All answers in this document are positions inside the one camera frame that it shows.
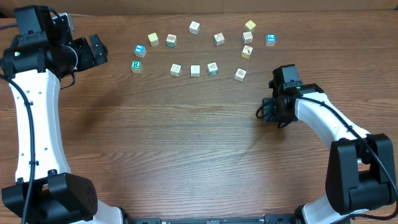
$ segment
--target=wooden tabletop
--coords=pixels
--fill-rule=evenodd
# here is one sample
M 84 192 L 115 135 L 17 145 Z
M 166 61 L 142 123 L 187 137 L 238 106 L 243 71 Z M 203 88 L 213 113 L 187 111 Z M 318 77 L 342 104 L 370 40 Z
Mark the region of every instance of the wooden tabletop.
M 317 135 L 300 121 L 277 129 L 254 115 L 271 96 L 272 70 L 290 63 L 357 125 L 388 135 L 397 160 L 396 11 L 74 19 L 74 38 L 98 34 L 109 62 L 77 73 L 76 85 L 60 93 L 65 154 L 74 174 L 93 181 L 100 200 L 133 217 L 292 213 L 322 196 L 329 154 Z M 257 27 L 247 60 L 241 36 L 250 19 Z M 201 24 L 198 35 L 189 33 L 191 21 Z M 159 36 L 157 47 L 149 45 L 152 32 Z M 225 44 L 216 47 L 219 32 Z M 274 47 L 265 47 L 267 33 L 276 34 Z M 16 34 L 15 28 L 0 31 L 0 52 Z M 176 48 L 166 46 L 167 34 L 177 36 Z M 147 47 L 141 74 L 130 69 L 140 59 L 136 44 Z M 206 74 L 211 62 L 220 71 L 213 77 Z M 180 77 L 170 75 L 173 63 L 182 66 Z M 191 65 L 201 66 L 199 78 L 190 77 Z M 238 68 L 247 71 L 243 82 L 234 80 Z M 14 184 L 16 124 L 11 91 L 0 82 L 1 188 Z M 20 220 L 0 205 L 0 223 Z

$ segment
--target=cube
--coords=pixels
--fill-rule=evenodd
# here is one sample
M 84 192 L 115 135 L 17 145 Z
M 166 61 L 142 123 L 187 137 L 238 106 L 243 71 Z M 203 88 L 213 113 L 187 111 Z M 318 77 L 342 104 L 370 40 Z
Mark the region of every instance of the cube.
M 245 75 L 246 75 L 246 71 L 243 70 L 243 69 L 238 68 L 238 71 L 236 71 L 236 74 L 235 74 L 235 79 L 237 81 L 243 82 L 243 78 L 244 78 Z
M 191 25 L 189 26 L 189 32 L 191 34 L 198 35 L 199 30 L 200 30 L 200 23 L 192 21 Z
M 210 63 L 207 65 L 207 71 L 209 72 L 209 75 L 217 75 L 218 74 L 218 68 L 216 62 Z
M 250 44 L 251 42 L 253 42 L 253 35 L 251 34 L 250 31 L 243 33 L 242 41 L 243 41 L 243 44 Z
M 200 76 L 200 65 L 191 65 L 191 77 Z
M 148 35 L 148 39 L 149 39 L 149 42 L 150 42 L 151 46 L 159 45 L 159 38 L 157 38 L 157 34 L 156 33 L 149 34 Z
M 250 46 L 245 45 L 243 47 L 241 56 L 246 58 L 246 59 L 249 59 L 252 52 L 253 52 L 253 48 L 250 47 Z
M 276 43 L 276 35 L 275 34 L 267 34 L 266 39 L 266 47 L 272 47 Z
M 143 45 L 136 45 L 136 49 L 134 50 L 134 53 L 137 57 L 145 57 L 145 54 L 147 53 L 147 49 L 145 49 L 145 46 Z
M 223 33 L 214 35 L 214 43 L 216 44 L 216 46 L 224 44 L 224 42 L 225 42 L 225 39 L 224 39 Z
M 248 21 L 244 25 L 244 31 L 254 32 L 255 29 L 256 29 L 256 24 L 253 21 Z
M 141 73 L 142 72 L 142 64 L 140 61 L 132 61 L 131 70 L 134 73 Z
M 175 47 L 176 43 L 177 43 L 177 36 L 169 34 L 166 39 L 166 45 L 169 47 Z
M 170 74 L 179 77 L 181 74 L 181 65 L 173 64 L 172 68 L 170 69 Z

